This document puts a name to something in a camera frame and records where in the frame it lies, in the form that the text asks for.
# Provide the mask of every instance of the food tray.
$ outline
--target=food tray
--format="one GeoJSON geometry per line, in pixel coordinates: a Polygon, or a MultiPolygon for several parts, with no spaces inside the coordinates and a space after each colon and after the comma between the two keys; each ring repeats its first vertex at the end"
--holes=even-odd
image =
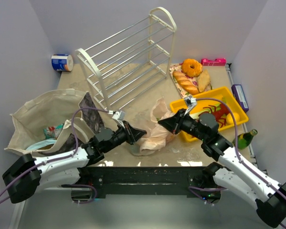
{"type": "MultiPolygon", "coordinates": [[[[185,89],[182,88],[182,86],[179,85],[179,83],[176,81],[176,79],[173,77],[173,71],[179,71],[179,72],[182,72],[181,71],[181,65],[182,63],[177,63],[177,64],[171,64],[171,67],[170,67],[170,76],[176,86],[176,88],[178,89],[178,92],[179,94],[181,95],[182,98],[185,98],[189,95],[191,95],[190,93],[188,93],[185,89]]],[[[195,87],[198,87],[198,83],[197,83],[197,77],[188,77],[188,80],[190,82],[192,82],[192,84],[195,86],[195,87]]],[[[212,85],[209,84],[207,85],[207,87],[205,88],[204,92],[207,92],[207,91],[210,91],[212,90],[212,85]]]]}
{"type": "MultiPolygon", "coordinates": [[[[226,104],[229,106],[229,108],[232,110],[233,113],[238,113],[239,114],[239,121],[236,122],[237,125],[240,125],[242,123],[246,123],[249,121],[248,116],[245,114],[243,109],[240,107],[240,105],[237,103],[236,99],[233,97],[232,93],[229,91],[227,87],[220,87],[217,89],[210,90],[208,92],[203,92],[200,94],[197,94],[194,96],[195,98],[215,98],[222,100],[224,97],[226,100],[226,104]]],[[[190,112],[190,114],[197,113],[203,109],[203,107],[209,106],[209,105],[216,105],[218,102],[212,101],[212,100],[205,100],[205,101],[198,101],[197,106],[190,112]]],[[[171,110],[176,113],[179,109],[181,108],[187,108],[185,105],[185,102],[183,99],[179,99],[176,101],[173,101],[170,103],[171,110]]],[[[225,125],[221,128],[219,128],[219,131],[226,130],[228,128],[233,127],[234,125],[225,125]]],[[[193,137],[186,132],[182,131],[181,132],[182,137],[187,141],[187,142],[192,142],[195,141],[197,138],[193,137]]]]}

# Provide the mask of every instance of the wine bottle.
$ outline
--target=wine bottle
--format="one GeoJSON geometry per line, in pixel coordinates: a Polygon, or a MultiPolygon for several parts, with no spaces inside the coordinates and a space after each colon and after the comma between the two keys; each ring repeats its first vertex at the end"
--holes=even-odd
{"type": "Polygon", "coordinates": [[[245,149],[246,147],[248,147],[255,135],[257,135],[257,130],[253,129],[248,133],[240,134],[239,136],[237,136],[238,149],[245,149]]]}

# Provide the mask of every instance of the metal bracket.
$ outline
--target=metal bracket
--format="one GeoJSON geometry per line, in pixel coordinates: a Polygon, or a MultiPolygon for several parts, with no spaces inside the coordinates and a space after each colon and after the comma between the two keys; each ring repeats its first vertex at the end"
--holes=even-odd
{"type": "Polygon", "coordinates": [[[117,110],[114,112],[112,119],[117,122],[117,124],[121,125],[125,129],[125,125],[123,123],[125,117],[125,112],[121,110],[117,110]]]}
{"type": "Polygon", "coordinates": [[[104,176],[101,175],[99,177],[97,177],[97,179],[94,181],[93,185],[98,187],[98,186],[102,186],[104,182],[104,176]]]}
{"type": "Polygon", "coordinates": [[[197,173],[189,173],[188,174],[188,182],[189,182],[189,186],[195,186],[195,176],[197,175],[197,173]]]}
{"type": "Polygon", "coordinates": [[[194,109],[194,107],[197,106],[197,101],[196,101],[196,98],[193,98],[191,95],[185,97],[184,101],[187,106],[187,109],[184,114],[186,115],[187,113],[190,113],[194,109]]]}

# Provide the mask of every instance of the beige floor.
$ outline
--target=beige floor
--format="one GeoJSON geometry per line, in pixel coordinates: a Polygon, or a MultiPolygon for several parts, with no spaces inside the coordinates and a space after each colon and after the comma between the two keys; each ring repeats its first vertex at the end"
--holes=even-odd
{"type": "MultiPolygon", "coordinates": [[[[118,79],[121,75],[129,72],[131,69],[136,67],[136,64],[127,66],[115,74],[112,74],[111,77],[108,77],[106,80],[106,85],[108,83],[118,79]]],[[[227,86],[231,88],[229,78],[225,67],[205,67],[210,74],[213,88],[218,88],[222,86],[227,86]]],[[[152,70],[150,75],[155,73],[156,70],[152,70]]],[[[142,85],[142,88],[146,88],[148,84],[153,84],[155,81],[160,79],[163,75],[157,74],[149,82],[142,85]]],[[[145,80],[146,78],[136,80],[131,87],[134,87],[145,80]]],[[[65,88],[74,88],[82,91],[95,91],[92,90],[92,87],[89,86],[86,81],[82,70],[79,64],[74,66],[74,69],[71,73],[62,73],[61,80],[58,86],[58,89],[65,88]]],[[[125,94],[125,91],[121,91],[111,98],[111,103],[117,98],[125,94]]],[[[128,94],[119,102],[113,105],[114,109],[120,108],[123,103],[129,101],[135,93],[128,94]]],[[[140,95],[137,99],[126,105],[123,110],[126,112],[125,120],[128,121],[131,125],[136,127],[138,123],[142,123],[142,120],[149,120],[150,110],[154,106],[157,99],[164,97],[167,105],[171,101],[180,99],[180,95],[172,81],[171,78],[162,80],[160,83],[156,84],[154,87],[140,95]]],[[[105,125],[113,130],[116,129],[116,123],[111,120],[108,115],[101,114],[104,119],[105,125]]],[[[242,126],[238,127],[238,132],[243,133],[242,126]]],[[[228,140],[234,139],[234,130],[228,129],[221,132],[228,140]]],[[[131,149],[128,144],[123,144],[105,155],[105,160],[97,164],[98,166],[119,166],[119,167],[132,167],[140,165],[142,167],[153,167],[153,166],[207,166],[213,162],[212,158],[209,158],[202,151],[200,141],[195,141],[192,143],[185,142],[181,136],[177,136],[172,142],[170,142],[166,147],[160,149],[159,151],[153,153],[149,156],[134,156],[131,154],[131,149]]],[[[250,159],[249,150],[245,149],[241,151],[242,155],[247,159],[250,159]]]]}

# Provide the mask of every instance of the bread loaf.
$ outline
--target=bread loaf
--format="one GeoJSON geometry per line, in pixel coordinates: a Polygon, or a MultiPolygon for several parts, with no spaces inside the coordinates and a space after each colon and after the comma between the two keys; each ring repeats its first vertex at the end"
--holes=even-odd
{"type": "Polygon", "coordinates": [[[195,87],[191,81],[185,76],[184,73],[178,72],[178,71],[173,71],[173,77],[176,79],[178,84],[182,86],[183,89],[185,89],[188,93],[191,95],[198,94],[199,91],[197,87],[195,87]]]}

